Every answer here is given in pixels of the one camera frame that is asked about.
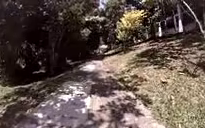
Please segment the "ground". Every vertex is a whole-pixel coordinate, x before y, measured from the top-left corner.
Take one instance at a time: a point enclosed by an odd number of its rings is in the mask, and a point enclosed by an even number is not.
[[[0,97],[0,128],[164,128],[101,60]]]
[[[205,128],[205,45],[199,37],[144,42],[104,63],[165,126]]]
[[[110,52],[57,77],[0,86],[0,128],[205,128],[198,35]]]

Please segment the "yellow-leafed tree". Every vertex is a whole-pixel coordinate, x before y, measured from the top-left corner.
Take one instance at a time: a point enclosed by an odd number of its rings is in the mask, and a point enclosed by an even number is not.
[[[131,10],[125,12],[117,23],[117,38],[120,41],[128,41],[140,33],[144,28],[143,21],[146,18],[144,10]]]

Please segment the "path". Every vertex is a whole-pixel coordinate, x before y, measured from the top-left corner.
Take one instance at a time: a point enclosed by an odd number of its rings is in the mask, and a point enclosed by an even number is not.
[[[164,128],[133,93],[120,88],[108,71],[101,61],[80,66],[57,93],[14,127]]]

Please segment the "bush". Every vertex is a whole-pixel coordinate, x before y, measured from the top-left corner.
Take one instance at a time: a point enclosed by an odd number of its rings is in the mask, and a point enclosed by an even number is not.
[[[81,30],[93,8],[89,0],[0,0],[0,75],[26,79],[41,69],[54,74],[67,59],[87,56]]]
[[[129,41],[134,37],[143,35],[143,21],[146,18],[146,12],[143,10],[132,10],[124,13],[123,17],[117,22],[117,38],[120,41]]]

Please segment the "sky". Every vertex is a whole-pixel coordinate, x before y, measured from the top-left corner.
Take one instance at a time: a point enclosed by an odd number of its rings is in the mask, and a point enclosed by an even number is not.
[[[107,0],[100,0],[100,6],[99,6],[99,8],[104,9],[104,3],[106,3],[106,2],[107,2]]]

